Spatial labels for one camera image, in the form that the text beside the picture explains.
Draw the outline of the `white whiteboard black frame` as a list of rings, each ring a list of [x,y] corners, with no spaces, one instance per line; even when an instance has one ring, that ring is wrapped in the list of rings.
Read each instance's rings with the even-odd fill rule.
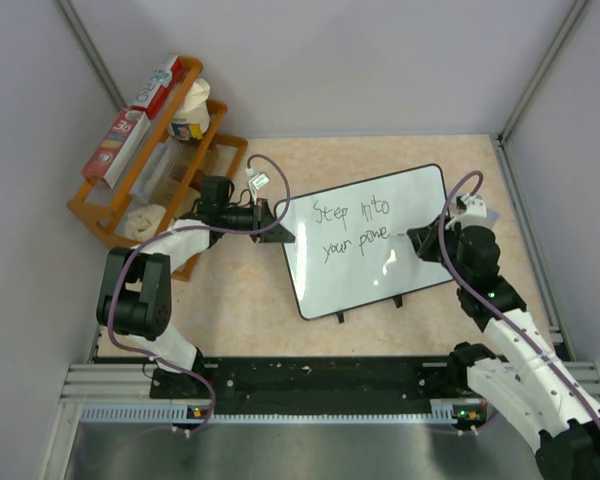
[[[300,316],[314,320],[450,281],[419,259],[409,237],[446,200],[442,169],[428,164],[280,201],[295,235],[283,252]]]

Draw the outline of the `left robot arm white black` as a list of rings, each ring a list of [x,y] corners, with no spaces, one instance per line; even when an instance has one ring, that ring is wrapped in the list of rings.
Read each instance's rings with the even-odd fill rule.
[[[257,196],[268,181],[266,174],[251,172],[249,200],[240,205],[230,200],[234,184],[229,178],[208,176],[191,212],[139,246],[115,247],[108,254],[96,307],[98,323],[136,342],[133,352],[160,361],[185,396],[200,394],[207,374],[199,350],[170,324],[171,275],[227,233],[246,234],[255,243],[293,243],[294,234],[280,224],[268,201]]]

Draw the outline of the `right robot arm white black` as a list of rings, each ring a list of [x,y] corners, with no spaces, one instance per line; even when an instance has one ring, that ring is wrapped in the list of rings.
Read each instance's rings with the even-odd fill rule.
[[[555,354],[501,275],[494,233],[447,219],[412,228],[416,256],[442,265],[461,309],[500,349],[461,343],[447,360],[456,394],[487,400],[524,439],[545,479],[600,479],[600,402]]]

